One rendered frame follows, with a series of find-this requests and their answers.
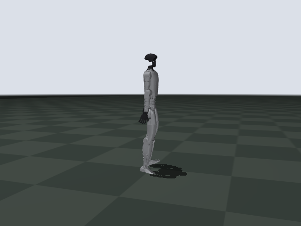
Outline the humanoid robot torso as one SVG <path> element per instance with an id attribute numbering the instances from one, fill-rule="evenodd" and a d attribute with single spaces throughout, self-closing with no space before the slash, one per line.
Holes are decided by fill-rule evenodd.
<path id="1" fill-rule="evenodd" d="M 151 79 L 150 79 L 150 90 L 152 90 L 152 95 L 150 96 L 150 107 L 152 110 L 155 111 L 156 104 L 155 104 L 155 98 L 158 95 L 158 73 L 156 71 L 153 71 L 152 69 L 146 70 L 145 72 L 151 72 Z"/>

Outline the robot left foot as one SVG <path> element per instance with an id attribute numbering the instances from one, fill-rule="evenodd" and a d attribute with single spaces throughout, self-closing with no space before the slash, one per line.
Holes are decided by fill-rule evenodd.
<path id="1" fill-rule="evenodd" d="M 152 165 L 152 164 L 155 164 L 155 163 L 158 163 L 158 162 L 160 162 L 160 160 L 150 160 L 150 162 L 149 162 L 149 165 Z M 149 166 L 149 165 L 147 165 L 147 166 Z"/>

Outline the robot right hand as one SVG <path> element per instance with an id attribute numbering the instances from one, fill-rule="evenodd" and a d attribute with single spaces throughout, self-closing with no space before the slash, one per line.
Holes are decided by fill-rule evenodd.
<path id="1" fill-rule="evenodd" d="M 143 108 L 143 114 L 141 115 L 141 118 L 140 118 L 140 120 L 138 122 L 141 121 L 140 123 L 143 124 L 144 122 L 146 123 L 146 120 L 149 121 L 149 118 L 148 118 L 147 114 L 148 114 L 148 112 L 144 112 L 144 108 Z"/>

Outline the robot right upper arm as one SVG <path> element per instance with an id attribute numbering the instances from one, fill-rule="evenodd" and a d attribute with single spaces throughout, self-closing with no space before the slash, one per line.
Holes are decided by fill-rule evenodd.
<path id="1" fill-rule="evenodd" d="M 152 90 L 150 90 L 151 72 L 144 72 L 144 92 L 148 89 L 150 91 L 150 96 L 152 95 Z"/>

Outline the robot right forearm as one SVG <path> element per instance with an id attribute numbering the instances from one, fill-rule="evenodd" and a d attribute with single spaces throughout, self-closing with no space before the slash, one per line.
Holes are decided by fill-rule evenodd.
<path id="1" fill-rule="evenodd" d="M 149 107 L 150 107 L 150 91 L 147 89 L 146 91 L 145 91 L 145 93 L 144 93 L 144 102 L 145 102 L 145 104 L 144 104 L 144 112 L 148 112 L 148 110 L 149 110 Z"/>

